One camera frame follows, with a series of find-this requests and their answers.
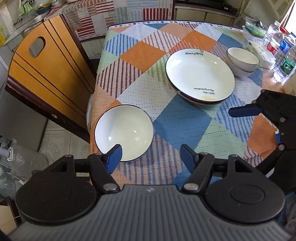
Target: tablecloth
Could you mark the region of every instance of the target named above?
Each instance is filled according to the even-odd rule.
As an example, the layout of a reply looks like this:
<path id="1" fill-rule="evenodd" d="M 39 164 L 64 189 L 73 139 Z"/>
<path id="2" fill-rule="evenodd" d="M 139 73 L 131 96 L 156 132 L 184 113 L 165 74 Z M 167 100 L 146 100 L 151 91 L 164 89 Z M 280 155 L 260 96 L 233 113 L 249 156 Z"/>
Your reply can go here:
<path id="1" fill-rule="evenodd" d="M 172 19 L 173 0 L 80 0 L 52 10 L 48 20 L 65 13 L 80 41 L 106 35 L 112 24 Z"/>
<path id="2" fill-rule="evenodd" d="M 94 128 L 109 108 L 132 104 L 153 120 L 155 137 L 140 158 L 122 162 L 113 173 L 120 184 L 177 184 L 190 175 L 180 159 L 184 143 L 217 158 L 237 154 L 258 165 L 276 146 L 276 128 L 263 115 L 231 118 L 230 107 L 256 99 L 261 89 L 281 92 L 273 70 L 258 68 L 236 78 L 233 94 L 216 106 L 195 107 L 167 84 L 165 63 L 179 49 L 199 48 L 221 59 L 246 43 L 238 29 L 210 23 L 152 21 L 109 28 L 99 64 L 91 123 L 91 153 L 98 151 Z"/>

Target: green bottle label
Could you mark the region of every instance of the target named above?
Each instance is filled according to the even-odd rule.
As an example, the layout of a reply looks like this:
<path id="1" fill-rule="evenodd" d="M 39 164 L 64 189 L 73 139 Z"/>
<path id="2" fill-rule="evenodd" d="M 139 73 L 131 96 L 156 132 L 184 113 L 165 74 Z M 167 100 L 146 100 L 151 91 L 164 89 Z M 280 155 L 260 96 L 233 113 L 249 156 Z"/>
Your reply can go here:
<path id="1" fill-rule="evenodd" d="M 292 72 L 294 67 L 295 67 L 295 63 L 289 60 L 288 56 L 285 56 L 280 64 L 281 70 L 287 75 L 289 75 Z"/>

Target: bowl rim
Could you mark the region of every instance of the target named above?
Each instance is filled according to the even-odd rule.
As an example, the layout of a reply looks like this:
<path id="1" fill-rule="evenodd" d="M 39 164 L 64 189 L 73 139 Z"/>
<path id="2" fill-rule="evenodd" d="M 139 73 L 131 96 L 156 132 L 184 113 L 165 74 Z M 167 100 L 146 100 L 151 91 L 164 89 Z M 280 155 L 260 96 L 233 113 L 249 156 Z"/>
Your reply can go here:
<path id="1" fill-rule="evenodd" d="M 243 49 L 243 48 L 238 48 L 238 47 L 230 47 L 230 48 L 228 48 L 227 49 L 227 51 L 226 51 L 226 54 L 228 55 L 230 55 L 232 58 L 234 58 L 234 59 L 236 59 L 236 60 L 238 60 L 238 61 L 240 61 L 240 62 L 242 62 L 242 63 L 245 63 L 245 64 L 251 64 L 251 65 L 257 65 L 257 64 L 259 64 L 260 63 L 260 60 L 259 60 L 259 58 L 255 55 L 255 54 L 253 54 L 253 53 L 251 53 L 250 51 L 248 51 L 248 50 L 246 50 L 246 49 L 243 49 L 244 51 L 247 51 L 247 52 L 249 52 L 249 53 L 251 53 L 252 55 L 254 55 L 256 58 L 257 58 L 257 60 L 258 60 L 258 63 L 256 63 L 256 64 L 252 64 L 252 63 L 248 63 L 248 62 L 244 62 L 244 61 L 241 61 L 241 60 L 239 60 L 239 59 L 237 59 L 237 58 L 235 58 L 234 56 L 232 56 L 230 53 L 229 53 L 229 49 Z"/>
<path id="2" fill-rule="evenodd" d="M 101 117 L 102 117 L 104 114 L 106 114 L 109 110 L 111 110 L 111 109 L 113 109 L 113 108 L 115 108 L 115 107 L 126 106 L 126 105 L 133 106 L 133 107 L 136 107 L 136 108 L 142 110 L 142 111 L 143 111 L 143 112 L 149 117 L 149 119 L 150 119 L 150 121 L 151 121 L 151 124 L 152 124 L 152 127 L 153 127 L 153 135 L 152 135 L 152 140 L 151 140 L 151 143 L 150 143 L 149 147 L 147 148 L 147 150 L 146 150 L 142 155 L 144 155 L 144 154 L 149 150 L 149 148 L 151 147 L 152 142 L 153 142 L 154 137 L 155 137 L 155 128 L 154 128 L 154 124 L 153 124 L 153 121 L 152 121 L 151 117 L 147 114 L 147 112 L 146 112 L 145 110 L 143 110 L 142 108 L 140 108 L 140 107 L 138 107 L 138 106 L 136 106 L 136 105 L 133 105 L 133 104 L 120 104 L 120 105 L 113 106 L 113 107 L 111 107 L 110 109 L 106 110 L 106 111 L 105 111 L 105 112 L 99 117 L 98 121 L 96 122 L 96 125 L 95 125 L 95 128 L 94 128 L 94 142 L 95 142 L 95 144 L 96 144 L 96 146 L 97 146 L 97 148 L 98 148 L 98 150 L 99 150 L 100 152 L 101 152 L 101 150 L 100 150 L 100 148 L 98 147 L 98 144 L 97 144 L 97 142 L 96 142 L 96 135 L 95 135 L 95 133 L 96 133 L 96 127 L 97 127 L 97 125 L 98 125 L 98 123 L 99 123 L 99 120 L 100 120 Z M 136 157 L 136 158 L 134 158 L 134 159 L 132 159 L 132 160 L 128 160 L 128 161 L 134 161 L 134 160 L 138 159 L 139 157 L 141 157 L 142 155 L 140 155 L 140 156 L 138 156 L 138 157 Z"/>
<path id="3" fill-rule="evenodd" d="M 178 51 L 181 51 L 181 50 L 185 50 L 185 49 L 198 49 L 198 50 L 203 50 L 203 49 L 199 49 L 199 48 L 184 48 L 184 49 L 179 49 L 179 50 L 173 52 L 173 53 L 168 57 L 168 59 L 167 59 L 166 62 L 165 62 L 165 74 L 166 74 L 166 77 L 168 78 L 168 81 L 169 81 L 170 85 L 173 87 L 173 89 L 174 89 L 175 91 L 177 91 L 177 93 L 181 93 L 183 96 L 185 96 L 185 97 L 187 97 L 187 98 L 189 98 L 189 99 L 191 99 L 191 100 L 193 100 L 193 101 L 198 101 L 198 102 L 202 102 L 202 103 L 216 103 L 216 102 L 224 101 L 224 100 L 226 100 L 227 98 L 229 98 L 229 97 L 233 94 L 233 92 L 234 92 L 234 90 L 235 90 L 235 86 L 236 86 L 235 76 L 234 76 L 234 74 L 233 74 L 231 68 L 225 63 L 225 61 L 224 61 L 222 58 L 220 58 L 220 57 L 218 57 L 217 55 L 215 55 L 215 54 L 213 54 L 213 53 L 211 53 L 211 52 L 209 52 L 209 51 L 206 51 L 206 50 L 203 50 L 203 51 L 206 51 L 206 52 L 208 52 L 208 53 L 211 53 L 212 55 L 215 55 L 216 57 L 220 58 L 220 59 L 221 59 L 226 65 L 227 65 L 227 67 L 230 69 L 230 71 L 231 71 L 231 73 L 232 73 L 232 75 L 233 75 L 233 78 L 234 78 L 234 88 L 233 88 L 232 93 L 231 93 L 228 97 L 226 97 L 226 98 L 223 99 L 223 100 L 217 100 L 217 101 L 205 101 L 205 100 L 196 99 L 196 98 L 193 98 L 193 97 L 191 97 L 191 96 L 185 94 L 185 93 L 182 92 L 181 90 L 179 90 L 179 89 L 178 89 L 178 88 L 177 88 L 177 87 L 171 82 L 170 78 L 168 77 L 168 73 L 167 73 L 167 62 L 168 62 L 169 58 L 170 58 L 174 53 L 176 53 L 176 52 L 178 52 Z"/>
<path id="4" fill-rule="evenodd" d="M 235 67 L 237 67 L 239 70 L 241 70 L 241 71 L 243 71 L 243 72 L 246 72 L 246 73 L 254 73 L 255 72 L 255 70 L 254 71 L 252 71 L 252 72 L 248 72 L 248 71 L 244 71 L 243 69 L 241 69 L 240 67 L 238 67 L 238 66 L 236 66 L 232 61 L 231 61 L 231 59 L 228 57 L 228 55 L 226 55 L 226 58 L 235 66 Z"/>

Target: red bottle label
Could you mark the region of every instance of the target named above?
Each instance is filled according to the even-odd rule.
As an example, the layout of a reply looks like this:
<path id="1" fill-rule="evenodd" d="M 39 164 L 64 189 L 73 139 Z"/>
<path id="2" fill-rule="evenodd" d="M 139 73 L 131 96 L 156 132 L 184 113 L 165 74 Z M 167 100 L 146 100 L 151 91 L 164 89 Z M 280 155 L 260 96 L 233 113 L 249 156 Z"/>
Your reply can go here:
<path id="1" fill-rule="evenodd" d="M 267 49 L 272 52 L 272 54 L 277 52 L 277 49 L 275 49 L 270 43 L 267 45 Z"/>

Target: water bottle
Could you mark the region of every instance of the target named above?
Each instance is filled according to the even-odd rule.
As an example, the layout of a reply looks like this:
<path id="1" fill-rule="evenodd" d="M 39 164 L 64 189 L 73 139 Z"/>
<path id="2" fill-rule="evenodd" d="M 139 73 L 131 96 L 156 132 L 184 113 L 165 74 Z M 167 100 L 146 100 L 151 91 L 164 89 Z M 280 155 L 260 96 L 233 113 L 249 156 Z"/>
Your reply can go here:
<path id="1" fill-rule="evenodd" d="M 262 43 L 263 45 L 266 47 L 268 45 L 268 43 L 270 42 L 272 36 L 276 33 L 276 32 L 279 32 L 280 29 L 280 23 L 278 21 L 275 21 L 274 24 L 271 24 L 269 27 L 268 27 L 268 30 L 265 34 L 265 37 L 264 39 L 262 40 Z"/>
<path id="2" fill-rule="evenodd" d="M 284 83 L 287 77 L 291 74 L 296 65 L 296 45 L 290 48 L 281 61 L 280 65 L 274 69 L 274 77 L 280 82 Z"/>
<path id="3" fill-rule="evenodd" d="M 4 172 L 0 167 L 0 194 L 3 197 L 14 198 L 17 192 L 17 187 L 15 181 L 12 179 L 11 175 Z"/>
<path id="4" fill-rule="evenodd" d="M 278 52 L 274 55 L 276 58 L 275 67 L 278 67 L 282 62 L 285 55 L 288 53 L 288 50 L 295 45 L 295 35 L 291 33 L 290 35 L 285 35 L 283 42 L 281 43 Z"/>
<path id="5" fill-rule="evenodd" d="M 272 54 L 275 54 L 278 51 L 281 43 L 284 40 L 285 35 L 283 34 L 282 31 L 283 31 L 283 28 L 281 28 L 281 32 L 276 32 L 272 36 L 271 40 L 269 41 L 266 47 Z"/>

